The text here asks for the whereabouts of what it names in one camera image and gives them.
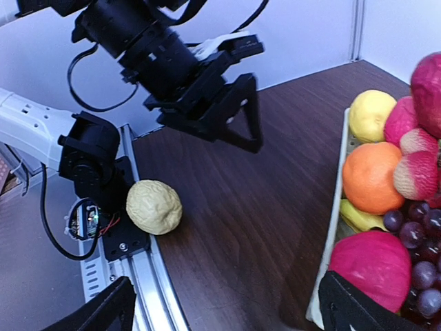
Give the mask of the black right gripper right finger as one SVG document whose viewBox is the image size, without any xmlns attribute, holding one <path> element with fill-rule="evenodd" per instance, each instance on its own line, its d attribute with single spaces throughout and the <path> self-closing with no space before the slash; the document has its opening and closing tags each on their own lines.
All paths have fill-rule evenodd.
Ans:
<svg viewBox="0 0 441 331">
<path fill-rule="evenodd" d="M 325 330 L 428 330 L 431 319 L 404 308 L 400 317 L 376 303 L 335 271 L 327 271 L 318 286 Z"/>
</svg>

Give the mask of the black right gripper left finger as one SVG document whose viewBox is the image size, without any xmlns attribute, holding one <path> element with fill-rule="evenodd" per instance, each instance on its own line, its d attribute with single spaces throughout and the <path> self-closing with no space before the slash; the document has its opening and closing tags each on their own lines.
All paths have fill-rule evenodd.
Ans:
<svg viewBox="0 0 441 331">
<path fill-rule="evenodd" d="M 119 277 L 92 300 L 44 330 L 132 330 L 135 291 L 128 277 Z"/>
</svg>

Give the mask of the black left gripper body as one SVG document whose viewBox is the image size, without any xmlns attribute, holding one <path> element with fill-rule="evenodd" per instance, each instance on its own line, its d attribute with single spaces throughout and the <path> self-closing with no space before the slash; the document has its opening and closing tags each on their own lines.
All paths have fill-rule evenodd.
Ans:
<svg viewBox="0 0 441 331">
<path fill-rule="evenodd" d="M 221 136 L 221 103 L 231 89 L 223 77 L 231 63 L 226 52 L 200 61 L 169 28 L 148 28 L 123 45 L 121 74 L 150 93 L 144 105 L 160 110 L 159 124 L 199 138 Z"/>
</svg>

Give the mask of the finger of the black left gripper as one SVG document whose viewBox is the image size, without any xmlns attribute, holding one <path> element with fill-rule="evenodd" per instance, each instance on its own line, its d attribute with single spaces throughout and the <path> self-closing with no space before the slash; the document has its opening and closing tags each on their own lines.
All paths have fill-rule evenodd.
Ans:
<svg viewBox="0 0 441 331">
<path fill-rule="evenodd" d="M 242 74 L 225 86 L 221 97 L 197 121 L 195 135 L 206 141 L 220 140 L 250 153 L 263 146 L 256 78 Z"/>
</svg>

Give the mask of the beige perforated plastic basket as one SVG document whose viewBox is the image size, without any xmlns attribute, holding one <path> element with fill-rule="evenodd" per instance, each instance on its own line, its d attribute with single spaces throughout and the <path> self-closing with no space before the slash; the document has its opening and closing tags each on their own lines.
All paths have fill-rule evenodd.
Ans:
<svg viewBox="0 0 441 331">
<path fill-rule="evenodd" d="M 347 155 L 347 144 L 348 144 L 348 138 L 349 138 L 349 124 L 348 124 L 348 117 L 349 117 L 349 108 L 347 108 L 344 112 L 344 121 L 343 121 L 343 127 L 342 127 L 342 137 L 340 142 L 340 152 L 339 152 L 339 159 L 338 159 L 338 171 L 336 176 L 336 185 L 334 190 L 334 196 L 333 196 L 333 203 L 332 203 L 332 209 L 331 209 L 331 216 L 329 219 L 329 227 L 327 231 L 327 238 L 325 241 L 325 247 L 322 253 L 322 258 L 320 261 L 318 273 L 316 275 L 316 281 L 314 284 L 314 289 L 311 294 L 311 298 L 309 300 L 309 305 L 307 307 L 306 311 L 306 319 L 312 323 L 314 323 L 319 330 L 324 330 L 323 322 L 322 322 L 322 315 L 320 312 L 320 303 L 319 303 L 319 296 L 318 296 L 318 288 L 321 282 L 321 279 L 324 277 L 331 253 L 334 247 L 334 243 L 336 240 L 336 233 L 338 228 L 338 220 L 339 220 L 339 210 L 340 210 L 340 200 L 342 196 L 342 168 L 343 164 L 346 159 Z"/>
</svg>

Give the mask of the pale yellow wrinkled fruit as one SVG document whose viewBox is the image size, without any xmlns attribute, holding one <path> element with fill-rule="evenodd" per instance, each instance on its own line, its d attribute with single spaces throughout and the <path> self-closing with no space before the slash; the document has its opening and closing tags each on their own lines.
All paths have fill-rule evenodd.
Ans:
<svg viewBox="0 0 441 331">
<path fill-rule="evenodd" d="M 183 207 L 177 192 L 161 181 L 140 180 L 129 190 L 126 212 L 142 231 L 163 235 L 181 222 Z"/>
</svg>

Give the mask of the red lychee bunch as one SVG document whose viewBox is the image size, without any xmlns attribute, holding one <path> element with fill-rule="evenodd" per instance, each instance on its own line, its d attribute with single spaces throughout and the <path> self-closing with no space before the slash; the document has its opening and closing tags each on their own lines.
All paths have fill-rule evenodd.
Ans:
<svg viewBox="0 0 441 331">
<path fill-rule="evenodd" d="M 406 199 L 427 200 L 439 188 L 438 140 L 422 128 L 410 130 L 400 139 L 402 158 L 395 168 L 395 189 Z"/>
</svg>

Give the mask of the dark red fruit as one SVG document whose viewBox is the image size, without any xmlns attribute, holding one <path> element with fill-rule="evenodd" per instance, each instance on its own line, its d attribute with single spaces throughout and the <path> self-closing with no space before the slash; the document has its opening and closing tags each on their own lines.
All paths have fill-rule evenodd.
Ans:
<svg viewBox="0 0 441 331">
<path fill-rule="evenodd" d="M 440 52 L 424 57 L 417 64 L 410 87 L 418 123 L 440 139 Z"/>
</svg>

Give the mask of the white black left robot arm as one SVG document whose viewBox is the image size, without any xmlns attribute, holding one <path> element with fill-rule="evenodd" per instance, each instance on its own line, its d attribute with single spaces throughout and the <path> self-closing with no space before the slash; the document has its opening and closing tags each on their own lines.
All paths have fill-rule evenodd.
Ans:
<svg viewBox="0 0 441 331">
<path fill-rule="evenodd" d="M 31 168 L 54 170 L 108 214 L 130 189 L 120 126 L 158 124 L 256 153 L 257 79 L 225 72 L 261 54 L 244 24 L 198 43 L 176 28 L 204 1 L 2 1 L 1 142 Z"/>
</svg>

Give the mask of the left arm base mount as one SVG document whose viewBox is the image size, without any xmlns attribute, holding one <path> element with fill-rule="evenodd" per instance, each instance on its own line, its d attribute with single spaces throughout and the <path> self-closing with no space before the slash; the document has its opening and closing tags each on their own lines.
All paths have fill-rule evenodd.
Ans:
<svg viewBox="0 0 441 331">
<path fill-rule="evenodd" d="M 65 233 L 79 241 L 102 240 L 104 257 L 116 261 L 150 247 L 147 233 L 137 228 L 129 218 L 125 202 L 104 211 L 91 200 L 85 200 L 67 217 Z"/>
</svg>

